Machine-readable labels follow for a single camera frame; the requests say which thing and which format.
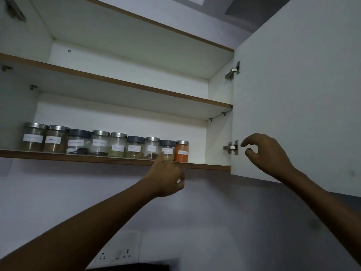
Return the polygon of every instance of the metal lid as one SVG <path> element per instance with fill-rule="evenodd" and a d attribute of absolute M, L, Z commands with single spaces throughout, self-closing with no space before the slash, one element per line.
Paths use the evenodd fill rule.
<path fill-rule="evenodd" d="M 146 137 L 146 141 L 158 142 L 158 141 L 160 141 L 160 138 L 157 138 L 157 137 Z"/>
<path fill-rule="evenodd" d="M 119 133 L 119 132 L 112 132 L 111 137 L 112 138 L 126 138 L 126 137 L 128 137 L 128 135 L 124 134 L 124 133 Z"/>
<path fill-rule="evenodd" d="M 81 129 L 70 129 L 69 136 L 79 136 L 79 137 L 90 139 L 91 132 L 86 131 L 86 130 L 81 130 Z"/>
<path fill-rule="evenodd" d="M 176 141 L 176 143 L 178 143 L 180 145 L 189 145 L 188 141 Z"/>
<path fill-rule="evenodd" d="M 92 134 L 93 135 L 101 135 L 101 136 L 110 136 L 111 135 L 109 132 L 101 131 L 101 130 L 93 130 Z"/>
<path fill-rule="evenodd" d="M 48 125 L 43 125 L 42 123 L 24 123 L 24 126 L 42 129 L 47 129 L 49 127 Z"/>
<path fill-rule="evenodd" d="M 65 127 L 65 126 L 61 126 L 61 125 L 50 125 L 49 129 L 50 130 L 60 130 L 60 131 L 69 131 L 70 130 L 69 127 Z"/>
<path fill-rule="evenodd" d="M 144 143 L 145 138 L 138 136 L 128 136 L 127 141 L 130 143 Z"/>
<path fill-rule="evenodd" d="M 171 140 L 160 140 L 160 146 L 175 146 L 175 141 L 171 141 Z"/>

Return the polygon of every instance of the spice jar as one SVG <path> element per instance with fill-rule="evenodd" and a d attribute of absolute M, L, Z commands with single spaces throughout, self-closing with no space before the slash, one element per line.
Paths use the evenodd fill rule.
<path fill-rule="evenodd" d="M 145 139 L 138 136 L 128 136 L 127 138 L 127 158 L 141 159 L 143 158 L 143 148 Z"/>
<path fill-rule="evenodd" d="M 43 151 L 44 135 L 48 126 L 42 123 L 24 123 L 20 150 Z"/>
<path fill-rule="evenodd" d="M 88 154 L 91 132 L 81 129 L 70 129 L 66 153 Z"/>
<path fill-rule="evenodd" d="M 176 141 L 174 161 L 182 161 L 184 163 L 187 163 L 188 151 L 189 151 L 188 141 Z"/>
<path fill-rule="evenodd" d="M 65 153 L 66 137 L 70 128 L 60 125 L 50 125 L 45 138 L 44 152 Z"/>
<path fill-rule="evenodd" d="M 146 137 L 143 151 L 144 158 L 155 160 L 158 157 L 160 152 L 159 141 L 160 138 L 157 137 Z"/>
<path fill-rule="evenodd" d="M 112 132 L 109 157 L 125 157 L 125 148 L 127 146 L 127 134 Z"/>
<path fill-rule="evenodd" d="M 174 153 L 175 153 L 175 141 L 171 140 L 161 140 L 160 148 L 164 152 L 163 160 L 165 161 L 173 161 Z"/>
<path fill-rule="evenodd" d="M 101 130 L 93 130 L 89 154 L 107 156 L 109 152 L 110 133 Z"/>

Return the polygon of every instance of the shelf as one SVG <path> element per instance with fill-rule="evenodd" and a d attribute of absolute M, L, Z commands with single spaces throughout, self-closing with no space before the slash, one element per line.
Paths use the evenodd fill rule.
<path fill-rule="evenodd" d="M 71 154 L 56 154 L 45 152 L 29 152 L 16 150 L 0 150 L 0 158 L 15 158 L 15 159 L 32 159 L 32 160 L 51 160 L 51 161 L 76 161 L 82 163 L 104 163 L 104 164 L 127 164 L 127 165 L 144 165 L 151 166 L 152 160 L 138 160 L 127 158 L 113 158 L 101 156 L 88 155 L 71 155 Z M 208 170 L 223 170 L 230 171 L 229 165 L 211 165 L 211 164 L 191 164 L 174 162 L 180 168 L 195 168 Z"/>
<path fill-rule="evenodd" d="M 101 1 L 30 1 L 56 40 L 133 61 L 209 80 L 234 56 L 232 49 Z"/>
<path fill-rule="evenodd" d="M 208 120 L 232 104 L 95 75 L 0 53 L 1 65 L 39 91 L 179 117 Z"/>

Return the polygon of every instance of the hand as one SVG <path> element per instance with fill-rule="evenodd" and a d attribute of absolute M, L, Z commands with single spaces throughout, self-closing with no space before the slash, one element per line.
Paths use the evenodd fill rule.
<path fill-rule="evenodd" d="M 162 162 L 164 152 L 161 152 L 154 164 L 142 179 L 154 188 L 155 196 L 166 197 L 184 188 L 184 173 L 172 161 Z"/>
<path fill-rule="evenodd" d="M 274 138 L 255 133 L 248 136 L 241 143 L 241 147 L 246 145 L 258 146 L 258 153 L 247 148 L 246 156 L 255 166 L 275 179 L 284 181 L 294 172 L 298 171 L 291 164 L 286 152 Z"/>

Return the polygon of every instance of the person's left arm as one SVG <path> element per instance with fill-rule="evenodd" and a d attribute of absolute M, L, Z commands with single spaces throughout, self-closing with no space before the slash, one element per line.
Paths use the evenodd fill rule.
<path fill-rule="evenodd" d="M 60 223 L 0 260 L 2 271 L 83 271 L 102 247 L 144 205 L 184 187 L 184 174 L 158 156 L 147 175 Z"/>

